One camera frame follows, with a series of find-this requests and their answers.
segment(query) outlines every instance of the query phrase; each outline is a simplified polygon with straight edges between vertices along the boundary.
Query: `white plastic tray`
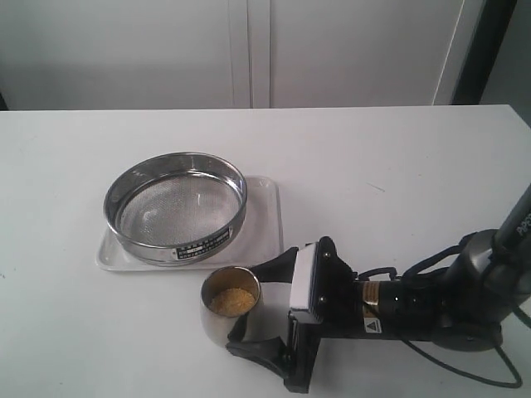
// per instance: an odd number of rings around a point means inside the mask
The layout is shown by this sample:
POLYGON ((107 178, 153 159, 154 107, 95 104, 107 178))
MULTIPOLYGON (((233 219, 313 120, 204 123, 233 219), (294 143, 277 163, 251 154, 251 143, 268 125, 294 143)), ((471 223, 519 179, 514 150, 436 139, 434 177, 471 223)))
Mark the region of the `white plastic tray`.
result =
POLYGON ((229 246, 213 257, 175 267, 146 264, 126 252, 107 228, 96 256, 96 264, 108 271, 167 271, 216 269, 229 265, 250 267, 275 258, 284 251, 276 184, 266 177, 246 177, 246 181, 246 218, 240 233, 229 246))

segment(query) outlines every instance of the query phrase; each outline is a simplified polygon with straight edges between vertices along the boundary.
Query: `warning label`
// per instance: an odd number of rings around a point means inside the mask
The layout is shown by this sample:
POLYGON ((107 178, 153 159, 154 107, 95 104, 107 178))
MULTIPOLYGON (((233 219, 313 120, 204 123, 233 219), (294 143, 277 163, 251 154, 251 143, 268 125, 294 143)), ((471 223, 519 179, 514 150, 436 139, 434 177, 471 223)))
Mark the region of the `warning label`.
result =
MULTIPOLYGON (((362 300, 378 312, 378 300, 380 298, 380 283, 369 281, 363 284, 362 300)), ((367 306, 363 305, 363 325, 365 333, 381 333, 382 324, 367 306)))

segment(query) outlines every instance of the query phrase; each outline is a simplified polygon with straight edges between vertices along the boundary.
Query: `sieve label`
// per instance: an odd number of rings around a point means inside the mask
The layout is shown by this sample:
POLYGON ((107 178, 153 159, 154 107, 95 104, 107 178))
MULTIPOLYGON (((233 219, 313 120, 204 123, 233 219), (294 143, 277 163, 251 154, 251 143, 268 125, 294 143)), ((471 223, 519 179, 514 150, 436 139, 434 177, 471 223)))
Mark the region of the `sieve label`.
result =
POLYGON ((231 237, 231 230, 227 228, 220 235, 213 237, 209 240, 204 240, 201 243, 196 243, 195 245, 184 246, 180 249, 175 250, 175 255, 177 260, 186 260, 196 257, 198 255, 204 255, 211 250, 216 249, 219 245, 226 242, 231 237))

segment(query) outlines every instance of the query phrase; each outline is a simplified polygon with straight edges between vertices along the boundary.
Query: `cabinet door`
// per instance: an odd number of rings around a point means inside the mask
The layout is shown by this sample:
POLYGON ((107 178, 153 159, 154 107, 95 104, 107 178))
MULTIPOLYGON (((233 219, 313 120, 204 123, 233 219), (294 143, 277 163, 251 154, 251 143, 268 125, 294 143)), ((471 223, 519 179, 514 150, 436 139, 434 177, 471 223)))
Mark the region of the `cabinet door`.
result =
POLYGON ((482 5, 270 0, 270 105, 449 104, 482 5))
POLYGON ((2 0, 10 109, 250 105, 246 0, 2 0))

